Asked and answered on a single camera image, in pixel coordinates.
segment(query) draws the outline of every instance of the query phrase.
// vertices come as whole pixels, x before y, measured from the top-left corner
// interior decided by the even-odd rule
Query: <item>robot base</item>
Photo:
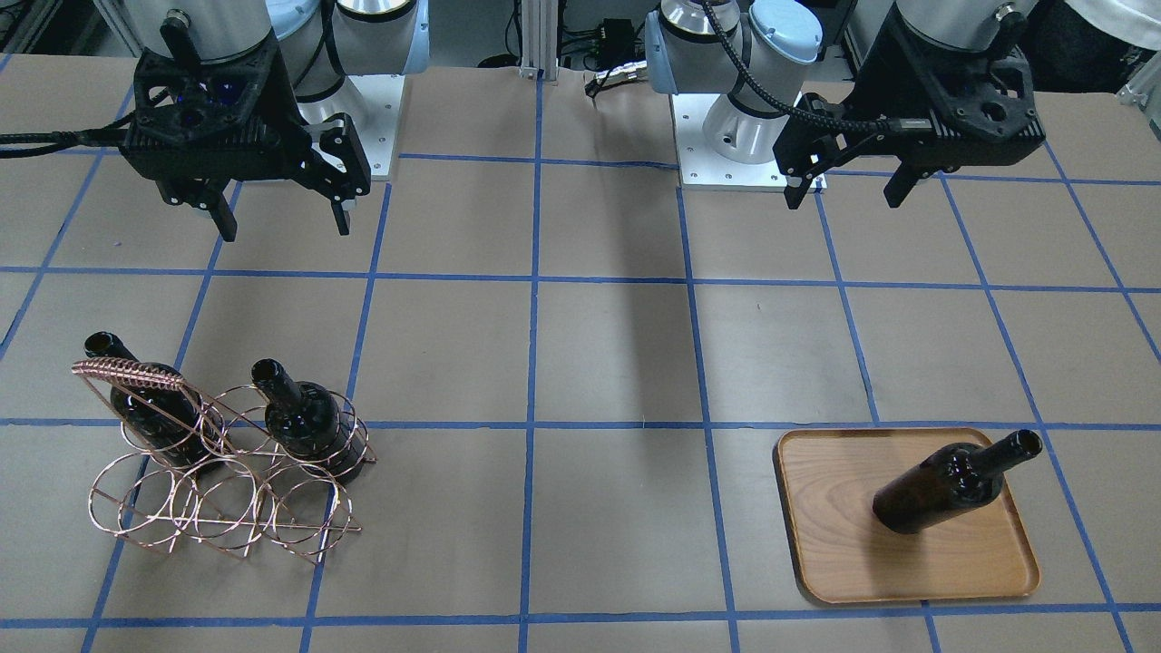
[[[759,165],[740,164],[719,155],[706,142],[701,124],[717,94],[682,93],[670,98],[683,187],[698,191],[785,192],[786,177],[778,170],[777,160]],[[817,192],[825,187],[825,178],[819,175],[813,189]]]
[[[347,80],[353,82],[353,88],[346,84],[339,93],[318,102],[300,105],[298,109],[311,123],[323,122],[338,112],[354,116],[359,141],[370,164],[370,178],[390,181],[398,148],[406,77],[368,74],[352,76]],[[331,163],[344,170],[338,159],[331,159]]]

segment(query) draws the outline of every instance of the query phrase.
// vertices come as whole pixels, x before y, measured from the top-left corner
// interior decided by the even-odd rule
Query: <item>dark glass bottle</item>
[[[85,339],[85,356],[137,360],[137,357],[125,349],[121,338],[108,331],[98,331]],[[145,365],[153,369],[178,373],[173,367],[160,363]],[[132,392],[145,401],[142,402],[121,389],[113,388],[109,390],[109,403],[117,415],[171,465],[186,468],[210,457],[201,437],[194,431],[199,417],[197,408],[183,394],[154,388],[134,388]],[[158,410],[168,412],[180,424]]]
[[[268,401],[266,429],[291,457],[331,473],[340,483],[362,471],[360,442],[352,436],[349,418],[334,397],[318,383],[295,381],[282,365],[262,359],[250,371],[254,385]]]
[[[874,514],[897,533],[917,533],[995,501],[1004,472],[1043,449],[1040,436],[1026,429],[987,449],[950,444],[875,493]]]

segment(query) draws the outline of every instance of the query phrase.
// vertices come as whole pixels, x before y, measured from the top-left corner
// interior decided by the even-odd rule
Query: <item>tray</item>
[[[899,534],[874,493],[945,444],[987,446],[974,429],[803,430],[783,436],[774,469],[799,582],[827,603],[1027,596],[1040,567],[1009,488],[989,505]]]

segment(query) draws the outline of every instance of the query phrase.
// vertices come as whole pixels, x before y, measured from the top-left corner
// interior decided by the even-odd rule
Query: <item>blue tape grid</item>
[[[545,146],[545,76],[536,76],[535,157],[532,186],[532,273],[528,309],[528,425],[525,428],[524,452],[524,512],[520,526],[520,619],[517,651],[528,653],[528,615],[532,611],[532,515],[533,479],[535,473],[536,429],[536,340],[540,324],[540,218],[543,181]]]
[[[1057,457],[1055,449],[1052,445],[1052,439],[1048,437],[1048,430],[1045,428],[1040,409],[1036,404],[1036,397],[1032,396],[1032,387],[1027,382],[1027,375],[1024,373],[1023,365],[1021,365],[1019,356],[1016,353],[1016,346],[1012,344],[1011,336],[1008,332],[1008,326],[1004,324],[1004,318],[1000,314],[1000,306],[996,303],[991,288],[988,286],[987,275],[983,272],[983,266],[980,264],[979,256],[976,256],[975,246],[972,244],[972,237],[967,232],[967,225],[964,222],[962,214],[960,214],[959,204],[956,203],[956,196],[952,193],[951,185],[947,184],[947,178],[943,173],[939,173],[939,182],[943,185],[944,193],[947,195],[947,201],[951,203],[952,214],[956,216],[956,222],[959,224],[960,232],[964,235],[964,241],[967,243],[967,250],[972,257],[972,264],[975,265],[975,271],[980,277],[980,284],[983,285],[983,293],[988,297],[988,304],[991,307],[993,315],[995,315],[996,325],[1000,328],[1000,335],[1003,337],[1004,346],[1008,349],[1008,356],[1011,358],[1012,365],[1016,366],[1016,373],[1019,376],[1021,386],[1024,389],[1024,395],[1027,399],[1029,407],[1032,409],[1032,416],[1036,418],[1037,429],[1044,437],[1045,449],[1047,450],[1048,458],[1052,461],[1053,471],[1057,474],[1057,480],[1060,482],[1060,489],[1063,491],[1068,510],[1073,516],[1073,523],[1080,532],[1081,541],[1084,544],[1084,551],[1088,554],[1089,562],[1093,565],[1093,572],[1096,574],[1097,582],[1101,586],[1101,593],[1104,595],[1105,604],[1109,612],[1112,615],[1113,623],[1117,626],[1117,632],[1120,636],[1120,641],[1124,645],[1126,653],[1134,653],[1133,644],[1128,640],[1128,632],[1125,630],[1124,619],[1120,617],[1120,610],[1116,600],[1112,597],[1112,590],[1109,588],[1109,581],[1105,579],[1104,571],[1101,567],[1101,560],[1096,554],[1096,548],[1093,546],[1093,540],[1089,538],[1088,531],[1084,529],[1084,521],[1081,518],[1080,510],[1073,498],[1072,489],[1068,487],[1068,480],[1065,478],[1063,467],[1061,467],[1060,459]],[[1108,258],[1105,260],[1109,264],[1109,268],[1112,270],[1112,261]]]
[[[726,519],[722,514],[721,486],[717,482],[717,455],[714,450],[713,419],[709,416],[709,386],[706,382],[706,360],[701,347],[701,322],[698,318],[698,288],[693,282],[693,256],[690,251],[690,229],[685,215],[685,195],[677,189],[677,217],[682,230],[682,256],[685,263],[685,288],[690,301],[690,323],[693,328],[693,358],[698,371],[698,396],[701,401],[701,429],[706,438],[706,465],[709,472],[709,500],[714,509],[714,530],[717,536],[717,559],[722,571],[722,593],[726,598],[727,625],[731,653],[741,653],[742,641],[737,631],[737,611],[734,603],[734,575],[729,567],[726,544]]]
[[[5,67],[12,59],[12,55],[6,56],[0,60],[0,72],[3,72]],[[80,268],[80,267],[53,267],[51,265],[52,258],[63,241],[68,225],[75,216],[75,213],[84,200],[84,196],[95,177],[96,170],[101,160],[106,156],[117,156],[116,152],[107,150],[96,151],[74,151],[74,152],[62,152],[60,155],[89,155],[94,156],[93,165],[91,166],[88,173],[86,174],[85,181],[82,182],[77,196],[70,207],[68,213],[58,231],[56,238],[52,242],[49,251],[46,252],[44,260],[39,266],[0,266],[0,272],[13,272],[13,273],[34,273],[36,277],[21,304],[12,325],[8,329],[2,343],[0,343],[0,358],[7,352],[10,346],[12,339],[19,329],[20,323],[27,315],[28,308],[35,297],[36,289],[38,288],[41,281],[45,274],[156,274],[156,275],[200,275],[202,278],[202,285],[199,290],[197,300],[195,301],[193,311],[190,314],[189,322],[187,324],[186,332],[182,338],[181,347],[179,349],[175,363],[180,367],[180,364],[185,359],[185,353],[188,349],[189,340],[192,338],[193,329],[196,325],[197,316],[201,310],[201,306],[204,301],[205,293],[208,292],[209,285],[215,277],[309,277],[309,278],[355,278],[367,280],[367,290],[363,299],[363,309],[360,317],[359,333],[356,336],[355,351],[352,358],[351,374],[348,378],[347,394],[353,395],[355,389],[355,382],[358,379],[359,361],[361,357],[362,343],[366,336],[367,321],[369,318],[369,311],[372,306],[372,299],[374,295],[374,285],[378,279],[411,279],[411,280],[471,280],[471,281],[519,281],[519,282],[531,282],[532,284],[532,310],[529,317],[529,354],[528,354],[528,415],[526,422],[375,422],[369,423],[369,426],[375,429],[470,429],[470,428],[492,428],[492,429],[524,429],[527,433],[527,457],[526,457],[526,479],[525,479],[525,515],[524,515],[524,539],[522,539],[522,553],[521,553],[521,600],[520,600],[520,613],[518,615],[456,615],[456,616],[433,616],[433,615],[411,615],[411,616],[372,616],[372,617],[317,617],[315,615],[315,609],[317,607],[318,594],[322,587],[323,572],[325,566],[320,565],[316,568],[316,574],[312,581],[311,595],[308,605],[307,613],[301,618],[228,618],[228,617],[207,617],[207,618],[160,618],[160,619],[149,619],[149,618],[107,618],[103,617],[104,603],[108,600],[108,594],[111,589],[111,582],[116,574],[117,562],[120,560],[121,550],[123,543],[117,541],[114,547],[114,553],[110,557],[109,568],[107,571],[104,581],[102,582],[101,593],[99,595],[96,605],[94,605],[93,616],[91,618],[80,619],[0,619],[0,629],[85,629],[86,639],[82,651],[87,652],[91,650],[93,644],[93,638],[98,629],[101,627],[174,627],[174,626],[187,626],[187,627],[252,627],[252,626],[283,626],[283,627],[302,627],[303,638],[301,651],[309,651],[310,646],[310,632],[315,626],[341,626],[341,625],[488,625],[488,624],[514,624],[520,627],[520,652],[524,653],[527,650],[527,629],[529,624],[556,624],[556,623],[639,623],[639,622],[688,622],[688,620],[724,620],[730,626],[730,644],[731,650],[740,651],[740,644],[737,638],[737,623],[748,620],[784,620],[784,619],[835,619],[835,618],[884,618],[884,617],[923,617],[929,630],[929,636],[931,638],[932,650],[936,653],[940,653],[940,646],[938,637],[935,630],[933,618],[937,616],[967,616],[967,615],[1016,615],[1016,613],[1110,613],[1117,625],[1118,633],[1120,634],[1122,643],[1125,651],[1128,653],[1133,652],[1132,644],[1128,640],[1127,632],[1125,630],[1123,619],[1120,617],[1124,612],[1158,612],[1161,611],[1161,603],[1117,603],[1111,594],[1108,581],[1101,568],[1101,564],[1096,551],[1093,546],[1091,539],[1084,529],[1083,519],[1081,518],[1080,511],[1076,507],[1075,500],[1073,498],[1072,491],[1068,487],[1067,479],[1065,478],[1063,469],[1057,457],[1055,450],[1052,446],[1052,442],[1048,438],[1048,431],[1058,429],[1069,429],[1069,430],[1089,430],[1089,431],[1105,431],[1105,430],[1135,430],[1135,431],[1161,431],[1161,424],[1118,424],[1118,423],[1063,423],[1063,422],[1045,422],[1040,416],[1040,412],[1036,406],[1034,397],[1032,396],[1031,388],[1027,383],[1026,375],[1024,374],[1023,367],[1021,366],[1019,358],[1015,351],[1015,346],[1008,333],[1007,326],[1004,325],[1003,317],[1000,314],[998,306],[993,296],[993,290],[1015,290],[1015,292],[1070,292],[1070,293],[1118,293],[1122,294],[1130,306],[1138,325],[1141,328],[1144,336],[1146,337],[1151,349],[1154,354],[1161,360],[1161,356],[1158,352],[1156,340],[1149,333],[1144,321],[1133,303],[1133,294],[1159,294],[1161,288],[1138,288],[1138,287],[1126,287],[1122,281],[1120,275],[1116,271],[1111,258],[1109,257],[1104,245],[1097,235],[1095,227],[1093,225],[1089,216],[1081,203],[1079,196],[1075,192],[1076,185],[1119,185],[1119,186],[1161,186],[1161,181],[1125,181],[1125,180],[1108,180],[1108,179],[1070,179],[1066,175],[1062,166],[1055,153],[1048,149],[1048,153],[1057,166],[1060,178],[1004,178],[1004,177],[988,177],[988,175],[972,175],[972,174],[957,174],[958,179],[973,179],[973,180],[986,180],[986,181],[1007,181],[1007,182],[1033,182],[1033,184],[1063,184],[1070,193],[1076,208],[1084,221],[1089,234],[1094,238],[1095,244],[1101,251],[1110,272],[1116,281],[1116,287],[1073,287],[1073,286],[1014,286],[1014,285],[990,285],[987,282],[987,278],[983,273],[982,265],[979,261],[979,257],[975,253],[974,246],[972,245],[971,237],[967,232],[966,225],[964,224],[962,216],[959,213],[958,206],[956,204],[954,196],[952,195],[951,188],[946,182],[946,179],[940,175],[940,182],[944,186],[945,193],[947,194],[949,201],[951,202],[953,214],[959,223],[960,230],[967,243],[969,254],[972,257],[973,264],[976,267],[976,272],[980,277],[980,284],[923,284],[923,282],[864,282],[864,281],[845,281],[842,278],[841,270],[838,267],[837,256],[835,253],[834,243],[831,242],[829,234],[829,225],[827,223],[825,209],[823,206],[823,200],[821,196],[816,196],[816,202],[820,211],[820,218],[822,220],[823,231],[827,237],[828,249],[831,256],[831,264],[835,271],[835,280],[751,280],[751,279],[697,279],[692,273],[692,261],[690,258],[690,244],[688,244],[688,232],[685,223],[685,209],[684,199],[682,198],[680,189],[678,189],[678,208],[682,222],[682,238],[683,238],[683,250],[685,254],[686,263],[686,275],[684,279],[677,278],[652,278],[652,279],[637,279],[637,278],[603,278],[603,277],[545,277],[539,275],[539,247],[540,247],[540,192],[541,192],[541,171],[545,165],[580,165],[580,166],[601,166],[601,167],[654,167],[662,170],[676,170],[677,166],[672,164],[657,163],[657,162],[587,162],[587,160],[574,160],[574,159],[546,159],[542,157],[542,120],[543,120],[543,82],[538,81],[536,88],[536,153],[533,158],[524,157],[463,157],[463,156],[445,156],[445,155],[421,155],[421,153],[404,153],[401,158],[412,158],[412,159],[437,159],[437,160],[478,160],[478,162],[503,162],[503,163],[522,163],[532,164],[535,166],[535,195],[534,195],[534,228],[533,228],[533,267],[532,273],[528,277],[524,275],[471,275],[471,274],[459,274],[459,275],[446,275],[446,274],[408,274],[408,273],[392,273],[392,272],[378,272],[378,252],[381,250],[382,238],[387,224],[387,213],[390,199],[390,187],[387,189],[384,196],[383,209],[380,216],[378,230],[376,234],[376,244],[370,264],[369,271],[363,273],[347,273],[347,272],[326,272],[326,271],[245,271],[245,270],[217,270],[216,263],[218,254],[221,253],[222,243],[221,241],[215,245],[214,253],[210,257],[209,263],[204,270],[164,270],[164,268]],[[118,115],[123,114],[128,107],[130,96],[127,95]],[[843,175],[871,175],[871,177],[888,177],[890,173],[880,172],[861,172],[861,171],[832,171],[834,174]],[[240,185],[236,187],[231,203],[236,203],[238,194],[240,192]],[[668,612],[636,612],[636,613],[533,613],[528,605],[528,594],[529,594],[529,581],[531,581],[531,529],[532,529],[532,481],[533,481],[533,445],[534,445],[534,431],[540,428],[553,428],[553,429],[626,429],[626,428],[641,428],[640,422],[625,423],[625,422],[543,422],[535,419],[535,346],[536,346],[536,317],[538,317],[538,287],[540,282],[568,282],[568,284],[671,284],[680,285],[685,284],[687,287],[688,299],[690,299],[690,311],[691,311],[691,324],[694,333],[694,347],[695,358],[698,364],[698,381],[699,390],[701,393],[702,402],[702,421],[701,422],[654,422],[646,423],[646,428],[650,429],[702,429],[706,433],[707,444],[707,464],[709,467],[711,478],[711,495],[714,503],[714,517],[715,528],[717,531],[719,550],[722,566],[723,575],[723,589],[726,593],[726,604],[727,610],[724,611],[704,611],[704,612],[684,612],[684,613],[668,613]],[[929,289],[960,289],[960,290],[983,290],[989,300],[989,306],[993,309],[994,316],[997,321],[1001,335],[1004,339],[1005,347],[1016,366],[1017,373],[1019,375],[1022,387],[1029,400],[1029,404],[1032,409],[1036,421],[1033,423],[1021,423],[1021,422],[975,422],[969,425],[985,429],[1016,429],[1016,428],[1036,428],[1040,430],[1041,435],[1045,437],[1046,447],[1050,453],[1050,458],[1053,464],[1054,472],[1057,474],[1058,481],[1060,482],[1061,489],[1063,491],[1066,502],[1069,507],[1069,511],[1073,516],[1075,526],[1081,534],[1081,539],[1084,544],[1086,552],[1089,557],[1090,564],[1093,565],[1094,573],[1097,576],[1102,593],[1105,597],[1104,603],[1076,603],[1076,604],[1000,604],[1000,605],[957,605],[957,607],[942,607],[942,605],[930,605],[928,602],[922,602],[920,608],[875,608],[875,609],[861,609],[861,610],[836,610],[836,611],[738,611],[734,607],[731,577],[729,569],[729,557],[726,546],[726,534],[723,519],[721,514],[721,501],[720,493],[717,489],[716,479],[716,461],[713,453],[713,430],[716,429],[741,429],[741,428],[755,428],[755,429],[793,429],[801,428],[802,424],[795,423],[783,423],[783,422],[714,422],[711,419],[708,396],[706,389],[705,380],[705,364],[701,354],[701,343],[700,343],[700,326],[698,323],[697,314],[697,286],[706,285],[769,285],[769,286],[817,286],[817,287],[835,287],[839,290],[843,297],[844,313],[848,320],[848,326],[851,332],[852,343],[856,350],[856,357],[859,361],[860,373],[863,374],[864,385],[867,390],[867,402],[868,409],[871,410],[872,421],[871,422],[851,422],[851,423],[819,423],[810,424],[810,426],[819,428],[861,428],[861,426],[942,426],[951,425],[951,422],[922,422],[922,421],[906,421],[906,422],[884,422],[878,418],[878,410],[874,404],[873,388],[870,382],[870,373],[866,368],[866,361],[863,357],[861,346],[858,339],[858,331],[854,324],[853,314],[851,313],[849,301],[846,300],[846,288],[851,287],[884,287],[884,288],[929,288]],[[101,426],[107,428],[116,424],[115,419],[70,419],[70,418],[21,418],[21,417],[0,417],[0,425],[30,425],[30,426],[55,426],[55,425],[78,425],[78,426]]]

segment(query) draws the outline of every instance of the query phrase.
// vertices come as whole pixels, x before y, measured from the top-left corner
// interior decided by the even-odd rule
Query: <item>bottle mouth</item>
[[[281,375],[282,366],[273,358],[264,358],[250,368],[250,378],[254,381],[273,381]]]
[[[1029,458],[1033,455],[1039,455],[1044,451],[1044,442],[1040,440],[1040,436],[1036,431],[1030,431],[1027,429],[1021,429],[1016,432],[1014,438],[1016,446],[1024,452]]]
[[[88,338],[85,338],[85,351],[94,357],[101,357],[109,353],[109,350],[116,344],[117,337],[108,331],[98,331]]]

